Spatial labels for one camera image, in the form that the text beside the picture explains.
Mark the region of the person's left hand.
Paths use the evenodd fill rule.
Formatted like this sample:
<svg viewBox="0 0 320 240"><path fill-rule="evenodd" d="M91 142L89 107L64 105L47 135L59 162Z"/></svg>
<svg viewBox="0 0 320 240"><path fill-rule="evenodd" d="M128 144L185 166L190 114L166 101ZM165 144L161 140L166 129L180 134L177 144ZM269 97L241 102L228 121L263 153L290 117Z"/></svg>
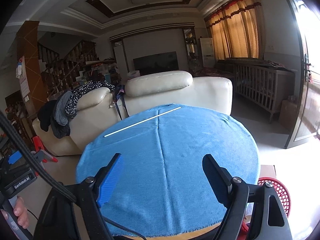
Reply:
<svg viewBox="0 0 320 240"><path fill-rule="evenodd" d="M14 214L17 217L18 224L23 227L24 229L27 229L29 226L29 217L28 217L28 211L27 208L24 205L24 200L20 196L15 196L10 200L10 203L15 204L14 205ZM4 219L8 219L8 214L6 211L1 209L2 217L1 219L1 233L5 231L5 222Z"/></svg>

